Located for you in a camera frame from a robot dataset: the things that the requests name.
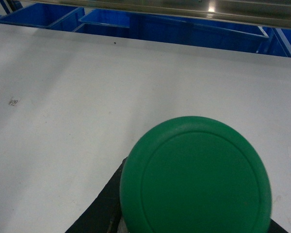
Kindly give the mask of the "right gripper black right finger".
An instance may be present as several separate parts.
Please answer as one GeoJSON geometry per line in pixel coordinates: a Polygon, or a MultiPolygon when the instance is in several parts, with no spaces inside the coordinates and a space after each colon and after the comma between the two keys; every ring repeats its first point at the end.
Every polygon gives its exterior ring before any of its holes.
{"type": "Polygon", "coordinates": [[[269,233],[288,233],[283,227],[271,219],[269,233]]]}

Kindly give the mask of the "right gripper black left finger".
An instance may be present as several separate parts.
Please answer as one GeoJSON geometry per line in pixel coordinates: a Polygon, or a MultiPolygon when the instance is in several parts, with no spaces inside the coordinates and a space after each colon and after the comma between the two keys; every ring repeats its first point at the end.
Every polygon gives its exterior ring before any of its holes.
{"type": "Polygon", "coordinates": [[[122,216],[120,179],[126,160],[106,183],[85,212],[66,230],[68,233],[116,233],[122,216]]]}

